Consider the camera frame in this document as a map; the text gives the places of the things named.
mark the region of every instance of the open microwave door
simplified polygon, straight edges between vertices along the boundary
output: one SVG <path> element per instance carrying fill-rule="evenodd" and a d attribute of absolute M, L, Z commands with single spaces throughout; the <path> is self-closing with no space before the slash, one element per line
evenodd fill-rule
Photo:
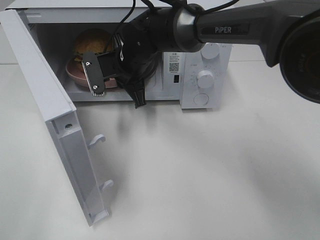
<path fill-rule="evenodd" d="M 76 107 L 32 38 L 27 18 L 11 9 L 0 12 L 0 22 L 91 226 L 108 216 L 101 192 L 113 182 L 98 185 L 88 151 L 105 138 L 86 142 Z"/>

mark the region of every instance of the white microwave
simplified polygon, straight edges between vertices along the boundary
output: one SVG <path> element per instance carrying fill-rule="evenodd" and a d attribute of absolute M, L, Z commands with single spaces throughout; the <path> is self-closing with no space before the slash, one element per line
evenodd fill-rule
<path fill-rule="evenodd" d="M 225 3 L 197 0 L 204 8 Z M 131 8 L 131 0 L 16 0 L 0 22 L 47 125 L 81 208 L 91 226 L 108 216 L 89 149 L 105 137 L 86 140 L 73 102 L 130 101 L 121 88 L 108 88 L 95 97 L 76 83 L 66 70 L 76 37 L 91 28 L 112 32 Z M 157 7 L 168 7 L 157 2 Z M 128 19 L 147 9 L 138 1 Z M 195 53 L 165 52 L 155 74 L 146 82 L 147 101 L 177 101 L 182 109 L 218 108 L 232 46 L 207 43 Z"/>

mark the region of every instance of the qr code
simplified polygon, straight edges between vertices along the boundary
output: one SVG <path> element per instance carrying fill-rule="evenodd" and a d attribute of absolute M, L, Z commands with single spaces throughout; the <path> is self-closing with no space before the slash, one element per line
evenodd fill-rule
<path fill-rule="evenodd" d="M 179 72 L 179 63 L 178 62 L 170 63 L 169 71 L 170 72 Z"/>

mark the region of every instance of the label sticker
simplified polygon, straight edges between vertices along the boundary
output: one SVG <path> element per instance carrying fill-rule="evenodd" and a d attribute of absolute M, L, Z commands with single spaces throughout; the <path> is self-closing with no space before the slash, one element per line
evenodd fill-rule
<path fill-rule="evenodd" d="M 181 52 L 171 52 L 168 54 L 168 73 L 179 74 L 181 72 Z"/>

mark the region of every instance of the table surface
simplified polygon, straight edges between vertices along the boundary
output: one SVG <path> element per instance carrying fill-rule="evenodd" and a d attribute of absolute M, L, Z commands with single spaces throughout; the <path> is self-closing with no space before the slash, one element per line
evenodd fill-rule
<path fill-rule="evenodd" d="M 88 227 L 0 26 L 3 240 L 320 238 L 320 106 L 234 45 L 219 110 L 77 103 L 111 216 Z"/>

